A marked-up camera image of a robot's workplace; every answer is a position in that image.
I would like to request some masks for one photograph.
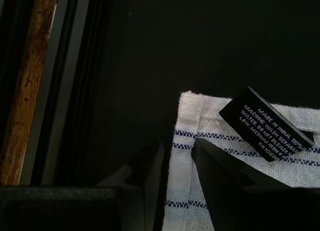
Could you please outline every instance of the woven fabric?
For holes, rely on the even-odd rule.
[[[219,115],[230,100],[192,92],[181,95],[169,164],[163,231],[214,230],[191,158],[197,137],[291,187],[320,187],[320,110],[274,104],[298,129],[313,132],[315,147],[267,162]]]

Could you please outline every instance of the white towel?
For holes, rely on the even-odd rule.
[[[214,230],[191,158],[196,137],[210,141],[291,187],[320,187],[320,110],[274,104],[298,129],[313,132],[315,147],[267,162],[219,115],[230,100],[190,91],[181,95],[169,164],[163,231]]]

